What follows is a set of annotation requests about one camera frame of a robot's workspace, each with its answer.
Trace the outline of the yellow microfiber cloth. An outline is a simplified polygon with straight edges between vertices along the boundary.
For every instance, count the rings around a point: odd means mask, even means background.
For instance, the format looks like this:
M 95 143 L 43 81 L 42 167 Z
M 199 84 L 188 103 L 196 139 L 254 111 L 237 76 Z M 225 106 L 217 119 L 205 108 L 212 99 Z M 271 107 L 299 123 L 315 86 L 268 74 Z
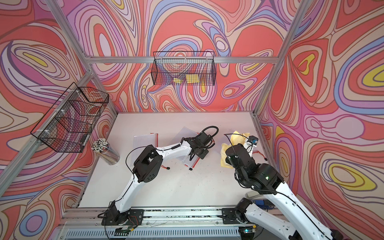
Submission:
M 225 134 L 226 137 L 229 137 L 228 139 L 228 144 L 226 143 L 223 143 L 222 144 L 222 148 L 221 148 L 221 151 L 220 151 L 220 154 L 221 154 L 221 160 L 220 160 L 220 165 L 221 167 L 223 168 L 229 168 L 229 169 L 232 169 L 233 167 L 226 163 L 226 158 L 227 158 L 227 155 L 226 155 L 226 150 L 230 149 L 232 146 L 235 146 L 237 144 L 244 144 L 248 137 L 250 137 L 250 133 L 239 133 L 238 131 L 234 131 L 232 134 Z

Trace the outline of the clear mesh document bag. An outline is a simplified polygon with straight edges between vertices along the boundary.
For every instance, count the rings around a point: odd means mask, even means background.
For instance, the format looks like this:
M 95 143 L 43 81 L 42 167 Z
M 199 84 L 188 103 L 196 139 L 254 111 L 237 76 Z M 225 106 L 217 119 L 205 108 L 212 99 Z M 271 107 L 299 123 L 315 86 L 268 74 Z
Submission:
M 181 150 L 169 150 L 160 152 L 160 155 L 163 157 L 163 162 L 168 160 L 180 160 L 184 166 L 188 167 L 190 171 L 194 169 L 197 163 L 200 160 L 196 154 L 190 154 L 191 150 L 181 149 Z
M 139 135 L 134 136 L 133 140 L 133 148 L 145 147 L 148 145 L 152 145 L 153 147 L 158 147 L 158 134 L 151 133 L 148 135 Z
M 264 161 L 267 161 L 268 159 L 266 158 L 266 156 L 262 153 L 262 152 L 260 152 L 258 149 L 257 149 L 257 146 L 256 145 L 254 145 L 254 144 L 250 144 L 248 147 L 247 147 L 247 152 L 249 153 L 249 154 L 258 154 L 258 155 L 260 155 L 262 158 L 263 158 L 263 160 Z
M 183 127 L 173 138 L 176 142 L 180 142 L 182 138 L 196 137 L 199 132 L 193 131 L 187 127 Z

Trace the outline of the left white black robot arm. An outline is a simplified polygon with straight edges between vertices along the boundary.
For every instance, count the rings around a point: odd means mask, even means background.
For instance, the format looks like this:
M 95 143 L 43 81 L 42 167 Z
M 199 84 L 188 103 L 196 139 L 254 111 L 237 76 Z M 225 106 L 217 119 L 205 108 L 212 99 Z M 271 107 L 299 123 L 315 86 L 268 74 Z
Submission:
M 148 145 L 134 162 L 132 177 L 123 190 L 121 196 L 110 203 L 108 209 L 101 215 L 103 226 L 123 225 L 129 222 L 128 211 L 133 206 L 134 200 L 143 186 L 153 181 L 163 162 L 183 157 L 192 160 L 194 157 L 204 159 L 209 149 L 214 146 L 214 137 L 205 132 L 195 137 L 183 138 L 174 145 L 156 148 Z

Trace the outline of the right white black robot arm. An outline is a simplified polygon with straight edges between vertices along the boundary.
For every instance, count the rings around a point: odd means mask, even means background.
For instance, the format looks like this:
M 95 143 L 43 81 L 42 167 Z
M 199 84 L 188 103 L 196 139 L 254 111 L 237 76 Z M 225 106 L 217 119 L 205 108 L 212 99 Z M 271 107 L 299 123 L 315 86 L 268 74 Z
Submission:
M 249 143 L 229 147 L 226 162 L 235 169 L 235 180 L 240 186 L 264 196 L 286 219 L 243 198 L 234 208 L 236 220 L 261 226 L 281 240 L 342 240 L 338 230 L 326 227 L 302 204 L 275 168 L 255 162 L 251 147 Z

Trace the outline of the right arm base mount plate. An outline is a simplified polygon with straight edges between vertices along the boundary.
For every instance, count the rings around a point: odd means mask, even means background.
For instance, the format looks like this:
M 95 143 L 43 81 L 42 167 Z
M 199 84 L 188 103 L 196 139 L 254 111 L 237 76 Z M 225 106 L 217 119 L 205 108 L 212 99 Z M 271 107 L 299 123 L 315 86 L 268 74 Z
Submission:
M 217 215 L 223 221 L 223 224 L 256 224 L 260 225 L 262 221 L 252 218 L 251 216 L 247 216 L 246 213 L 250 213 L 247 210 L 241 210 L 236 208 L 223 208 L 221 209 L 221 214 Z

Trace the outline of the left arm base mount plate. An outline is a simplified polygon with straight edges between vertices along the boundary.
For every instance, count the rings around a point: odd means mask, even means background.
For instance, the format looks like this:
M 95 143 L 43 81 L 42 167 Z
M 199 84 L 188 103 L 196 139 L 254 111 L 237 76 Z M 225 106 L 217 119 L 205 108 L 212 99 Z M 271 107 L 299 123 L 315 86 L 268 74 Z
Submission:
M 102 219 L 103 226 L 140 226 L 143 222 L 144 210 L 134 209 L 124 213 L 111 213 L 107 210 L 98 217 Z

